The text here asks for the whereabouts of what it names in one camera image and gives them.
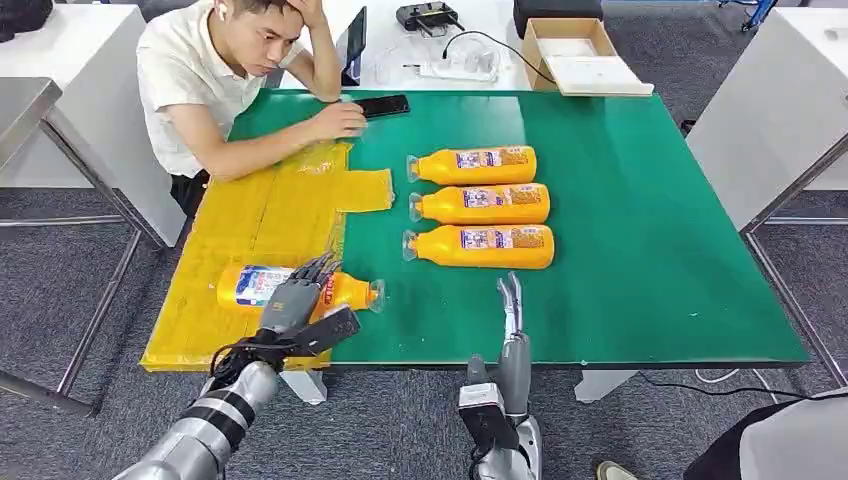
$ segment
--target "plastic bottle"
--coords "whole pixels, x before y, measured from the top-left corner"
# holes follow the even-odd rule
[[[223,307],[262,307],[277,285],[286,281],[294,269],[258,265],[228,265],[218,282],[218,303]],[[344,303],[354,310],[383,309],[386,282],[357,280],[343,272],[330,277],[318,299],[316,310]]]
[[[548,187],[540,183],[445,187],[432,195],[409,196],[413,222],[432,218],[453,225],[542,223],[550,210]]]
[[[554,236],[544,225],[442,225],[420,234],[407,230],[403,258],[451,267],[542,269],[554,259]]]
[[[406,158],[409,181],[419,178],[439,185],[492,185],[532,182],[536,151],[508,146],[475,150],[439,150],[427,157]]]

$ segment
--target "robot finger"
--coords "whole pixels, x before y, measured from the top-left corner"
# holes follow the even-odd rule
[[[512,280],[512,286],[515,289],[515,328],[521,332],[524,330],[524,306],[521,305],[521,282],[518,281],[518,276],[515,272],[509,272],[508,276]]]
[[[324,288],[327,285],[327,282],[330,280],[330,277],[333,276],[333,273],[338,270],[341,266],[342,262],[333,262],[331,263],[320,275],[315,279],[315,283],[317,283],[321,288]]]
[[[290,280],[296,282],[298,280],[307,280],[313,281],[318,273],[324,268],[324,265],[327,263],[327,259],[330,258],[330,252],[321,255],[320,257],[313,258],[312,260],[306,262],[305,265],[298,268],[291,274],[289,277]]]
[[[515,305],[515,298],[512,295],[512,291],[502,278],[498,279],[498,291],[501,292],[501,296],[504,299],[504,311],[508,313],[512,312],[513,306]]]

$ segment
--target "robotic arm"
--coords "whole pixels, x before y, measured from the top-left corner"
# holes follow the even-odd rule
[[[325,254],[277,287],[256,334],[215,353],[200,397],[115,480],[211,480],[222,474],[247,429],[277,393],[285,357],[317,355],[359,331],[347,306],[307,326],[318,295],[338,266]],[[229,353],[216,362],[224,350]]]
[[[509,272],[498,279],[504,300],[504,343],[496,380],[479,355],[468,362],[467,385],[459,392],[459,414],[474,438],[469,478],[540,480],[542,433],[528,411],[530,337],[524,333],[521,283]]]

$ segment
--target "earbud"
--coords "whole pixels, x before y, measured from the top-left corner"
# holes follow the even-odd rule
[[[227,8],[227,5],[223,2],[221,2],[221,3],[218,4],[217,10],[218,10],[218,18],[220,18],[222,22],[226,22],[227,21],[227,11],[229,10]]]

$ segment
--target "gray carpet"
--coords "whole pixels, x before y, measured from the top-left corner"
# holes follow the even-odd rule
[[[149,4],[162,2],[151,1]],[[657,85],[676,121],[703,110],[748,37],[740,8],[711,4],[606,4],[607,29],[636,73]],[[837,212],[839,194],[805,195],[796,211]],[[95,213],[87,191],[0,190],[0,218]],[[0,368],[55,385],[98,292],[128,237],[117,225],[0,230]],[[840,228],[767,227],[762,240],[848,362],[848,251]],[[179,248],[142,245],[74,387],[103,403],[83,419],[0,392],[0,478],[110,478],[135,461],[194,398],[199,374],[147,374],[138,359],[176,266]],[[694,384],[691,371],[655,378]],[[765,371],[776,388],[828,389],[823,367]],[[646,479],[678,479],[685,467],[762,394],[712,398],[634,378],[592,405],[573,400],[575,371],[536,371],[532,406],[544,433],[544,478],[593,478],[603,459]],[[330,401],[309,407],[283,390],[229,466],[232,479],[458,479],[470,439],[454,413],[461,372],[346,371],[329,375]],[[756,385],[742,372],[721,388]]]

